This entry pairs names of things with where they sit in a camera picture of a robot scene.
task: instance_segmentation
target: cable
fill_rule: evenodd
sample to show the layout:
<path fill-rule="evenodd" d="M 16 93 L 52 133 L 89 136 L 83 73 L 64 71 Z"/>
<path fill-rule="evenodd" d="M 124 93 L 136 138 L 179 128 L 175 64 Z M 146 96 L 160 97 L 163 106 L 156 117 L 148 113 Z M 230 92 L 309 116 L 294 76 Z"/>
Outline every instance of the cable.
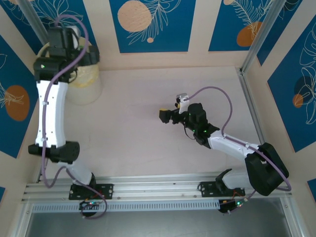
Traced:
<path fill-rule="evenodd" d="M 191 138 L 191 137 L 188 136 L 186 127 L 185 127 L 185 126 L 183 126 L 183 127 L 184 127 L 184 133 L 186 134 L 186 136 L 187 136 L 188 138 L 190 138 L 191 140 L 195 140 L 195 138 Z"/>
<path fill-rule="evenodd" d="M 84 56 L 84 54 L 86 53 L 87 49 L 88 49 L 88 46 L 89 46 L 89 35 L 88 35 L 88 31 L 86 29 L 86 27 L 84 26 L 84 24 L 76 17 L 72 16 L 72 15 L 68 15 L 68 14 L 64 14 L 64 15 L 59 15 L 56 20 L 55 20 L 55 27 L 58 26 L 58 23 L 61 19 L 63 18 L 72 18 L 74 19 L 75 21 L 77 21 L 80 26 L 82 27 L 83 29 L 83 32 L 84 32 L 84 36 L 85 36 L 85 43 L 84 43 L 84 47 L 82 49 L 82 51 L 80 52 L 80 54 L 78 55 L 77 58 L 75 58 L 73 60 L 73 62 L 71 62 L 68 66 L 66 66 L 64 69 L 62 69 L 61 71 L 59 71 L 53 78 L 52 80 L 49 82 L 48 84 L 48 87 L 47 87 L 47 90 L 46 90 L 46 93 L 45 93 L 45 96 L 44 96 L 44 102 L 43 102 L 43 110 L 42 110 L 42 140 L 43 140 L 43 145 L 42 145 L 42 154 L 41 154 L 41 173 L 42 173 L 42 176 L 43 176 L 43 181 L 46 185 L 47 188 L 52 188 L 54 186 L 54 184 L 56 183 L 56 180 L 57 180 L 57 177 L 60 173 L 60 171 L 66 167 L 61 167 L 59 168 L 59 170 L 57 171 L 54 179 L 53 179 L 53 182 L 51 184 L 48 183 L 48 180 L 46 178 L 46 167 L 45 167 L 45 152 L 46 152 L 46 109 L 47 109 L 47 101 L 48 101 L 48 96 L 49 96 L 49 92 L 50 92 L 50 89 L 52 87 L 52 85 L 54 84 L 54 82 L 61 76 L 63 75 L 65 72 L 67 72 L 69 69 L 71 69 L 73 66 L 75 66 L 79 61 L 80 59 Z M 71 177 L 72 180 L 76 181 L 77 183 L 79 183 L 80 185 L 84 186 L 85 188 L 91 190 L 92 192 L 94 192 L 95 194 L 99 195 L 100 198 L 104 201 L 105 205 L 106 205 L 106 208 L 105 208 L 105 211 L 99 215 L 99 216 L 96 216 L 96 217 L 89 217 L 87 219 L 97 219 L 99 217 L 102 217 L 106 210 L 107 210 L 107 202 L 105 200 L 105 198 L 96 190 L 94 190 L 93 188 L 89 187 L 88 185 L 85 185 L 83 183 L 81 183 L 80 181 L 76 180 L 76 178 L 70 173 L 69 170 L 66 169 L 66 172 L 67 174 Z"/>
<path fill-rule="evenodd" d="M 226 122 L 224 123 L 223 128 L 222 128 L 222 135 L 223 135 L 223 137 L 226 138 L 226 139 L 228 139 L 228 140 L 230 140 L 230 141 L 232 141 L 232 142 L 235 142 L 235 143 L 237 143 L 237 144 L 240 144 L 240 145 L 242 145 L 242 146 L 247 147 L 247 144 L 245 144 L 245 143 L 243 143 L 243 142 L 240 142 L 240 141 L 238 141 L 238 140 L 236 140 L 236 139 L 234 139 L 234 138 L 231 138 L 231 137 L 229 137 L 229 136 L 226 136 L 226 134 L 224 133 L 225 127 L 227 126 L 228 122 L 229 122 L 229 121 L 231 120 L 231 118 L 232 118 L 233 105 L 232 105 L 232 101 L 231 101 L 229 95 L 228 95 L 223 89 L 221 89 L 221 88 L 219 88 L 219 87 L 216 87 L 216 86 L 206 86 L 206 87 L 203 87 L 202 89 L 198 90 L 196 93 L 194 93 L 192 96 L 190 96 L 189 98 L 185 99 L 184 101 L 191 100 L 193 97 L 195 97 L 195 96 L 196 96 L 197 94 L 199 94 L 201 91 L 206 90 L 206 89 L 216 89 L 216 90 L 219 90 L 219 91 L 221 91 L 221 92 L 226 96 L 226 98 L 228 99 L 228 102 L 229 102 L 229 105 L 230 105 L 230 113 L 229 113 L 228 119 L 226 120 Z M 288 179 L 285 177 L 285 175 L 282 173 L 282 171 L 281 171 L 265 154 L 263 154 L 261 151 L 255 149 L 255 148 L 253 148 L 253 147 L 251 147 L 251 146 L 249 146 L 249 149 L 253 150 L 253 151 L 256 152 L 257 154 L 259 154 L 261 157 L 263 157 L 263 158 L 278 172 L 278 174 L 281 176 L 281 178 L 284 180 L 284 182 L 285 182 L 286 185 L 287 185 L 287 189 L 285 189 L 285 188 L 276 188 L 276 189 L 281 190 L 281 191 L 291 191 L 291 190 L 292 190 L 292 187 L 291 187 L 290 182 L 288 181 Z"/>

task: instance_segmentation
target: purple cable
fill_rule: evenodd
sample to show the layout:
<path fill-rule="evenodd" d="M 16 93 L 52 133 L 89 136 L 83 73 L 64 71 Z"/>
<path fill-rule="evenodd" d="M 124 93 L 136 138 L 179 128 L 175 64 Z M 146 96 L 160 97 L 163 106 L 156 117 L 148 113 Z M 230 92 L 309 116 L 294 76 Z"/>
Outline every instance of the purple cable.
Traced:
<path fill-rule="evenodd" d="M 196 93 L 194 93 L 192 96 L 190 96 L 190 97 L 189 97 L 188 99 L 186 99 L 186 100 L 191 100 L 193 97 L 195 97 L 195 96 L 196 96 L 197 94 L 199 94 L 201 91 L 206 90 L 206 89 L 216 89 L 216 90 L 219 90 L 219 91 L 223 92 L 224 95 L 227 97 L 228 102 L 229 102 L 229 105 L 230 105 L 230 107 L 231 107 L 231 110 L 230 110 L 228 119 L 227 119 L 227 121 L 224 123 L 223 128 L 222 128 L 222 135 L 223 135 L 223 137 L 225 137 L 226 139 L 228 139 L 228 140 L 230 140 L 230 141 L 232 141 L 232 142 L 235 142 L 235 143 L 237 143 L 237 144 L 240 144 L 240 145 L 246 147 L 247 144 L 245 144 L 245 143 L 243 143 L 243 142 L 240 142 L 240 141 L 238 141 L 238 140 L 236 140 L 236 139 L 234 139 L 234 138 L 231 138 L 231 137 L 229 137 L 229 136 L 226 136 L 226 135 L 224 134 L 224 129 L 225 129 L 225 127 L 227 126 L 228 122 L 231 120 L 231 117 L 232 117 L 232 114 L 233 114 L 233 105 L 232 105 L 232 101 L 231 101 L 229 95 L 228 95 L 223 89 L 221 89 L 221 88 L 219 88 L 219 87 L 216 87 L 216 86 L 206 86 L 206 87 L 203 87 L 202 89 L 198 90 Z M 285 177 L 285 175 L 282 173 L 282 171 L 281 171 L 265 154 L 263 154 L 262 152 L 260 152 L 259 150 L 255 149 L 255 148 L 253 148 L 253 147 L 251 147 L 251 146 L 249 146 L 249 149 L 253 150 L 253 151 L 256 152 L 257 154 L 259 154 L 261 157 L 263 157 L 263 158 L 278 172 L 278 174 L 282 177 L 282 179 L 284 180 L 284 182 L 285 182 L 286 185 L 287 185 L 287 189 L 285 189 L 285 188 L 276 188 L 276 189 L 281 190 L 281 191 L 291 191 L 291 190 L 292 190 L 292 187 L 291 187 L 290 182 L 288 181 L 288 179 Z M 250 198 L 253 196 L 254 193 L 255 193 L 255 192 L 253 192 L 253 193 L 248 197 L 248 199 L 250 199 Z"/>
<path fill-rule="evenodd" d="M 88 219 L 88 220 L 95 220 L 95 219 L 98 219 L 98 218 L 104 216 L 105 213 L 106 213 L 106 211 L 107 211 L 107 209 L 108 209 L 108 203 L 107 203 L 107 201 L 105 200 L 105 197 L 104 197 L 102 194 L 100 194 L 98 191 L 94 190 L 93 188 L 89 187 L 88 185 L 86 185 L 86 184 L 80 182 L 79 180 L 77 180 L 77 179 L 69 172 L 69 170 L 66 170 L 66 172 L 67 172 L 67 174 L 69 175 L 69 177 L 70 177 L 72 180 L 76 181 L 76 182 L 79 183 L 81 186 L 84 186 L 86 189 L 89 189 L 89 190 L 93 191 L 96 195 L 98 195 L 98 196 L 99 196 L 100 198 L 102 198 L 102 200 L 104 201 L 105 210 L 101 213 L 101 215 L 85 217 L 85 216 L 83 215 L 83 211 L 84 211 L 84 209 L 85 209 L 87 206 L 89 206 L 89 205 L 86 205 L 86 206 L 84 206 L 84 207 L 81 209 L 81 215 L 82 215 L 85 219 Z"/>
<path fill-rule="evenodd" d="M 75 66 L 79 60 L 84 56 L 84 54 L 86 53 L 87 49 L 88 49 L 88 46 L 89 46 L 89 35 L 88 35 L 88 31 L 86 29 L 86 27 L 84 26 L 84 24 L 76 17 L 72 16 L 72 15 L 68 15 L 68 14 L 64 14 L 64 15 L 59 15 L 56 20 L 55 20 L 55 26 L 58 26 L 58 22 L 63 19 L 63 18 L 72 18 L 74 19 L 75 21 L 77 21 L 82 29 L 83 29 L 83 32 L 84 32 L 84 36 L 85 36 L 85 43 L 84 43 L 84 47 L 82 49 L 82 51 L 80 52 L 80 54 L 78 55 L 78 57 L 72 62 L 70 63 L 68 66 L 66 66 L 63 70 L 61 70 L 60 72 L 58 72 L 53 78 L 52 80 L 50 81 L 50 83 L 48 84 L 48 87 L 47 87 L 47 90 L 46 90 L 46 93 L 45 93 L 45 97 L 44 97 L 44 103 L 43 103 L 43 112 L 42 112 L 42 139 L 43 139 L 43 145 L 42 145 L 42 154 L 41 154 L 41 173 L 42 173 L 42 176 L 43 176 L 43 181 L 46 185 L 47 188 L 52 188 L 54 186 L 54 184 L 56 183 L 56 180 L 57 180 L 57 177 L 60 173 L 60 171 L 66 167 L 60 167 L 59 170 L 57 171 L 54 179 L 53 179 L 53 182 L 51 184 L 48 183 L 48 180 L 46 178 L 46 167 L 45 167 L 45 151 L 46 151 L 46 108 L 47 108 L 47 101 L 48 101 L 48 96 L 49 96 L 49 92 L 50 92 L 50 89 L 52 87 L 52 85 L 54 84 L 54 82 L 61 76 L 63 75 L 65 72 L 67 72 L 69 69 L 71 69 L 73 66 Z M 80 181 L 76 180 L 74 178 L 74 176 L 68 171 L 66 170 L 67 174 L 71 177 L 72 180 L 75 180 L 76 182 L 78 182 L 80 185 L 84 186 L 85 188 L 93 191 L 95 194 L 97 194 L 98 196 L 101 197 L 101 199 L 104 201 L 105 205 L 106 205 L 106 208 L 105 208 L 105 211 L 99 215 L 99 216 L 96 216 L 96 217 L 89 217 L 87 219 L 97 219 L 101 216 L 103 216 L 107 210 L 107 202 L 105 200 L 105 198 L 96 190 L 94 190 L 93 188 L 89 187 L 88 185 L 85 185 L 83 183 L 81 183 Z"/>

